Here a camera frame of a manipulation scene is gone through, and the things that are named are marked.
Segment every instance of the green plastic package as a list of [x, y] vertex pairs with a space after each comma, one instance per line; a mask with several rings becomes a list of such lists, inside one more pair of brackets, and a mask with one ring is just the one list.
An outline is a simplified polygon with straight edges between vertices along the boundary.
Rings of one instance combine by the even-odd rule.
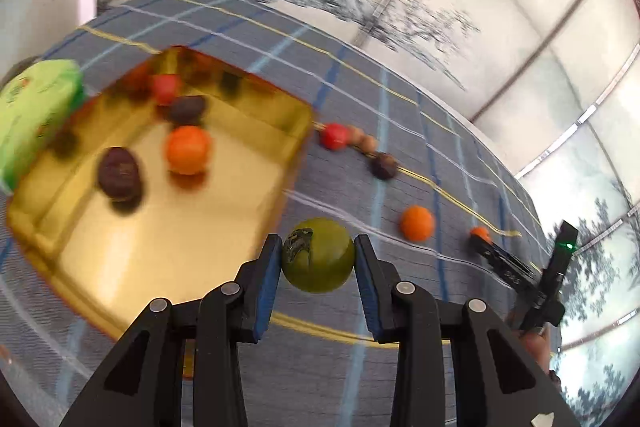
[[84, 102], [72, 60], [44, 60], [0, 91], [0, 189], [12, 192], [37, 153]]

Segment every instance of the orange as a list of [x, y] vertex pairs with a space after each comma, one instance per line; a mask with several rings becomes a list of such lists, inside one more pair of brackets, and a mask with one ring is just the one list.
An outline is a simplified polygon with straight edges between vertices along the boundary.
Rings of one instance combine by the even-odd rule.
[[487, 243], [492, 244], [491, 234], [485, 227], [473, 227], [470, 232], [471, 235], [477, 235], [481, 239], [484, 239]]
[[209, 160], [211, 141], [209, 134], [200, 127], [183, 125], [176, 128], [164, 146], [169, 170], [189, 176], [204, 172]]
[[414, 204], [402, 213], [400, 230], [405, 238], [414, 243], [426, 241], [433, 235], [436, 220], [426, 208]]

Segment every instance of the green fruit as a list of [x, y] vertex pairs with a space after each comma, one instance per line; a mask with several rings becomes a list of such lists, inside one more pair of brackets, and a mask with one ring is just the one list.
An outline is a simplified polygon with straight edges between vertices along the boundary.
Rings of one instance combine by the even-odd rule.
[[355, 251], [342, 225], [315, 217], [299, 223], [282, 247], [282, 271], [296, 288], [330, 292], [349, 278]]

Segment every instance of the human hand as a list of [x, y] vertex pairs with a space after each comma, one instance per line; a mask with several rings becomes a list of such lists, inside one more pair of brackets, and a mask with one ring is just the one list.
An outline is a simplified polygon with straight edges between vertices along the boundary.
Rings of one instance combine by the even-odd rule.
[[551, 336], [550, 328], [545, 325], [541, 335], [535, 331], [517, 331], [518, 339], [522, 346], [533, 357], [546, 374], [549, 374], [549, 363], [551, 362]]

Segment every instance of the yellow tray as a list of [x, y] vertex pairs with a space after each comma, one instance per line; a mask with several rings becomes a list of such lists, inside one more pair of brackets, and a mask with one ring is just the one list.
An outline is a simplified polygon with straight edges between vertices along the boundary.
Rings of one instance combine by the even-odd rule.
[[[171, 130], [145, 86], [178, 73], [206, 95], [214, 141], [206, 176], [169, 174]], [[233, 280], [280, 218], [313, 124], [310, 105], [220, 60], [174, 46], [127, 73], [68, 121], [21, 179], [7, 220], [37, 272], [117, 339], [153, 298], [198, 299]], [[118, 210], [96, 188], [102, 151], [137, 156], [144, 197]]]

